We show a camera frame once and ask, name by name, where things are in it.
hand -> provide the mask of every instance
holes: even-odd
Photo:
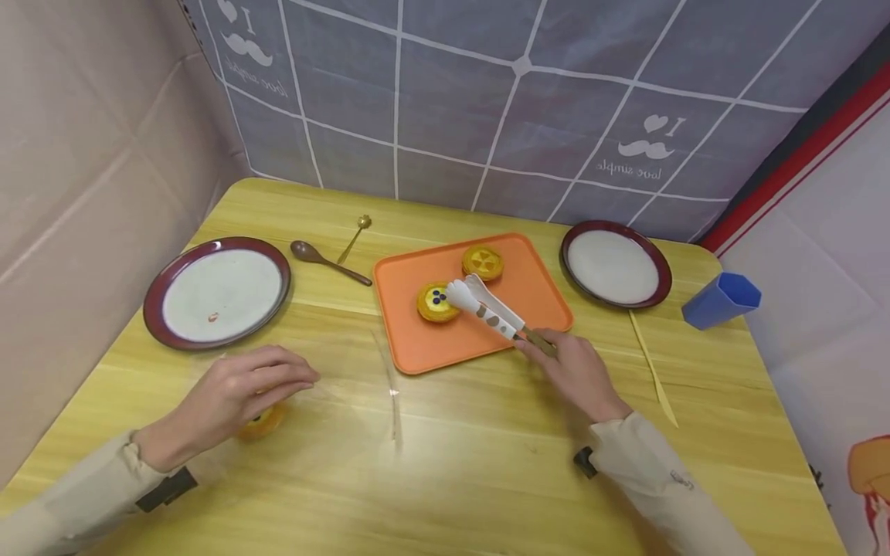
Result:
[[[524,340],[516,342],[516,349],[537,363],[557,390],[594,423],[624,419],[633,412],[615,391],[606,364],[590,342],[549,328],[536,332],[556,346],[556,359]]]
[[[305,359],[280,346],[223,357],[176,409],[137,431],[133,442],[151,468],[172,471],[222,443],[265,409],[311,388],[319,378]]]

left hand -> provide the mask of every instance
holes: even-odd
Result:
[[[152,469],[170,472],[319,379],[305,359],[281,346],[218,359],[176,409],[137,431],[133,442]]]

dark red plate rim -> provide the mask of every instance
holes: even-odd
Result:
[[[575,273],[571,271],[571,267],[569,266],[569,245],[571,245],[571,242],[574,241],[575,238],[577,238],[584,232],[592,230],[607,230],[615,232],[616,234],[620,234],[621,236],[624,236],[625,238],[628,238],[637,243],[649,255],[649,257],[652,259],[652,262],[655,263],[655,268],[659,273],[659,286],[655,289],[655,293],[652,294],[649,299],[639,303],[616,303],[591,292],[580,283],[578,278],[575,276]],[[608,303],[609,305],[624,307],[625,309],[642,309],[643,307],[658,305],[659,303],[663,302],[666,297],[668,297],[670,288],[674,284],[674,277],[671,274],[668,259],[665,258],[664,254],[662,254],[662,252],[655,246],[655,244],[653,244],[643,234],[634,231],[623,224],[618,224],[617,222],[609,222],[608,220],[588,220],[586,222],[582,222],[573,226],[571,230],[566,232],[565,236],[562,238],[562,246],[559,250],[559,262],[562,266],[562,271],[565,272],[565,274],[570,278],[570,282],[582,294],[593,297],[594,299],[597,299],[601,302]]]
[[[281,273],[281,292],[279,293],[278,300],[275,302],[275,307],[269,311],[269,314],[263,320],[251,326],[248,330],[215,342],[193,342],[176,335],[164,321],[164,297],[170,285],[173,284],[173,281],[183,269],[198,259],[202,259],[211,253],[230,251],[232,249],[256,251],[269,257],[275,263],[275,266],[278,267]],[[166,346],[183,351],[212,350],[213,348],[235,343],[262,328],[281,309],[281,305],[287,298],[288,291],[290,291],[290,265],[287,264],[284,254],[275,246],[257,238],[233,237],[213,239],[199,246],[192,247],[173,259],[170,264],[160,271],[151,282],[148,293],[145,294],[145,301],[142,303],[142,318],[145,321],[145,327],[149,329],[149,333]]]

gray backdrop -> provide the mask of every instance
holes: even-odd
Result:
[[[183,0],[254,173],[690,241],[887,0]]]

blue cup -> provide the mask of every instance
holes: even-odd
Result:
[[[721,272],[683,306],[683,318],[699,330],[760,307],[760,290],[742,276]]]

